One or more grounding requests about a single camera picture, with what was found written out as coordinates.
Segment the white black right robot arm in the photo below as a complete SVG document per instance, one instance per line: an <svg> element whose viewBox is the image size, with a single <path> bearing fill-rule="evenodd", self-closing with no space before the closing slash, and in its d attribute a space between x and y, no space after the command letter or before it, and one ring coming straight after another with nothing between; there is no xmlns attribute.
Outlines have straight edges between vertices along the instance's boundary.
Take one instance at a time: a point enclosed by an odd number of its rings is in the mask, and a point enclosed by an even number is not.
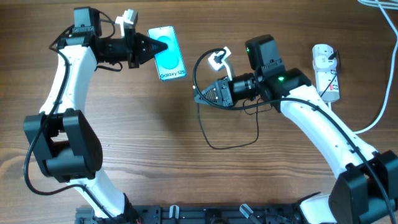
<svg viewBox="0 0 398 224"><path fill-rule="evenodd" d="M253 223L373 223L397 221L397 156L378 152L359 138L326 105L307 76L287 70L270 35L245 43L251 72L233 75L227 48L204 53L215 70L227 75L201 90L193 86L196 104L237 110L240 100L261 99L295 123L330 166L335 185L329 194L315 193L293 204L266 207L261 218L247 206L240 212Z"/></svg>

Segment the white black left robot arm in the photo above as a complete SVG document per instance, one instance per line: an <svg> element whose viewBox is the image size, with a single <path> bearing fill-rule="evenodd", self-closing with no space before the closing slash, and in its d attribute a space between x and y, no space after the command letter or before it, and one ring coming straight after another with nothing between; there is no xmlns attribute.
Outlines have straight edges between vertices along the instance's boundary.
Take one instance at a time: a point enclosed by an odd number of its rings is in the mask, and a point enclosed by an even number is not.
<svg viewBox="0 0 398 224"><path fill-rule="evenodd" d="M58 55L50 93L39 113L24 120L26 159L35 159L42 174L60 182L63 190L81 193L91 205L89 222L138 223L140 215L103 169L103 150L85 118L85 102L95 71L123 62L137 68L167 44L138 33L132 9L114 20L92 7L77 7L73 13L74 23L49 46ZM121 37L103 37L102 22L111 22Z"/></svg>

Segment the teal screen smartphone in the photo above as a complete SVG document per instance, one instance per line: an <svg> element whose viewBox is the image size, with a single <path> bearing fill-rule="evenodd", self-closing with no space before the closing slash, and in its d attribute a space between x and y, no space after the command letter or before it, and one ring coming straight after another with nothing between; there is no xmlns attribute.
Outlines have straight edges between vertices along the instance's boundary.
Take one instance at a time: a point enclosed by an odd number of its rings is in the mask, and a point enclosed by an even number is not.
<svg viewBox="0 0 398 224"><path fill-rule="evenodd" d="M187 71L178 44L174 26L156 27L147 31L150 38L167 44L167 49L155 55L155 64L161 81L186 77Z"/></svg>

